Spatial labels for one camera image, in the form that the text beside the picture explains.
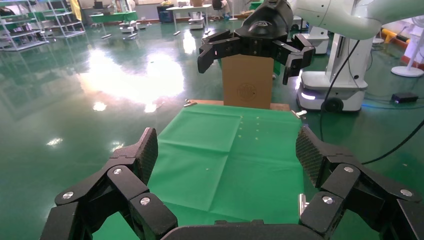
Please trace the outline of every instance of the circular logo on box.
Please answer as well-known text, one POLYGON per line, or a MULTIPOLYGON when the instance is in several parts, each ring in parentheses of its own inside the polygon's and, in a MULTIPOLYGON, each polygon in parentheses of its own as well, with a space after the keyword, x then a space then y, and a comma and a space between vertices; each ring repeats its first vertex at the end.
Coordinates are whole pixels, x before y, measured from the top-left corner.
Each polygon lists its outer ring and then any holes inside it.
POLYGON ((249 83, 243 83, 238 86, 237 95, 243 101, 251 101, 256 97, 256 87, 249 83))

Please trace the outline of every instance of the white shelving unit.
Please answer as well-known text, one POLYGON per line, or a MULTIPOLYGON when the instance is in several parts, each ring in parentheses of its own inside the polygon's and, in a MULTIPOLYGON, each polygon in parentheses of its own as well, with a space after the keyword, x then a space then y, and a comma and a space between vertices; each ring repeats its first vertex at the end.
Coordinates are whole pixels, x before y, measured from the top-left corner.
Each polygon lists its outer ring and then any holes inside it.
POLYGON ((29 0, 1 0, 0 6, 12 6, 15 5, 19 9, 20 15, 18 19, 15 19, 16 16, 3 16, 0 17, 1 26, 3 28, 3 32, 5 34, 0 35, 0 51, 20 51, 28 48, 32 48, 35 46, 39 46, 42 44, 48 43, 45 38, 39 40, 37 37, 37 33, 40 33, 42 30, 40 22, 37 18, 28 17, 23 13, 20 6, 22 3, 27 3, 28 10, 33 13, 33 8, 31 7, 31 3, 29 0), (36 24, 38 29, 29 29, 30 26, 28 23, 36 24), (8 26, 15 24, 18 28, 23 29, 26 26, 29 30, 22 30, 18 32, 10 32, 8 30, 8 26))
POLYGON ((86 32, 86 29, 81 21, 71 21, 70 15, 72 12, 68 11, 68 8, 65 6, 63 0, 39 0, 39 3, 47 3, 50 9, 52 10, 51 14, 45 14, 44 17, 54 17, 56 20, 56 24, 53 25, 52 29, 60 29, 60 35, 49 35, 48 38, 71 38, 86 32), (52 2, 61 2, 65 12, 56 12, 53 8, 52 2), (82 30, 77 30, 75 25, 81 25, 82 30))

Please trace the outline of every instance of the yellow object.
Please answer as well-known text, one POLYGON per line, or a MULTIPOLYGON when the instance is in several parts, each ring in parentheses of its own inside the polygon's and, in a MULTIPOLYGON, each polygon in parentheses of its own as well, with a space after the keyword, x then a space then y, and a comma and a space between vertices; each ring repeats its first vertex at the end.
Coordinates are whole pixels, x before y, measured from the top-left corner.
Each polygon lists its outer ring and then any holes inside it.
POLYGON ((72 13, 75 15, 76 19, 82 21, 83 18, 81 17, 81 8, 78 4, 78 0, 70 0, 70 8, 72 9, 72 13))
POLYGON ((385 34, 385 40, 384 43, 387 44, 388 42, 390 42, 390 40, 392 40, 393 38, 395 38, 397 36, 396 33, 387 30, 386 28, 383 28, 383 30, 381 31, 383 34, 385 34))
POLYGON ((163 1, 160 5, 161 6, 169 6, 169 5, 171 5, 172 4, 172 2, 170 1, 170 0, 165 0, 165 1, 163 1))

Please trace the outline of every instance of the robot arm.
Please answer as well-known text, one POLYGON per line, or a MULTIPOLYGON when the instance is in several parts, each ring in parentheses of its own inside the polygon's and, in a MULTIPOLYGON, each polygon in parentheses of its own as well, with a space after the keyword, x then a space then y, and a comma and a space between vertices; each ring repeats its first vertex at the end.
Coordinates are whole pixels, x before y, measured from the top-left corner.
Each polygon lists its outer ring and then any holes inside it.
POLYGON ((215 59, 237 54, 273 58, 285 65, 282 83, 298 76, 311 64, 315 48, 301 34, 288 40, 293 12, 286 0, 265 0, 234 32, 229 30, 203 39, 197 67, 204 73, 215 59))
POLYGON ((296 0, 293 14, 344 37, 365 40, 382 25, 424 15, 423 0, 296 0))

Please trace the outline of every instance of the brown cardboard box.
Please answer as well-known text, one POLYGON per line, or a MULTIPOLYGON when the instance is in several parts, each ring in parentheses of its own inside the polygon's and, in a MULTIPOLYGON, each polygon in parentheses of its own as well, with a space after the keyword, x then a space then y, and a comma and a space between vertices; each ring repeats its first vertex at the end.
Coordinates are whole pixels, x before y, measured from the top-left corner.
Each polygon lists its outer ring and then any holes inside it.
POLYGON ((202 0, 190 0, 190 4, 193 7, 202 7, 203 6, 202 0))
POLYGON ((274 60, 234 55, 222 58, 224 105, 270 109, 274 60))

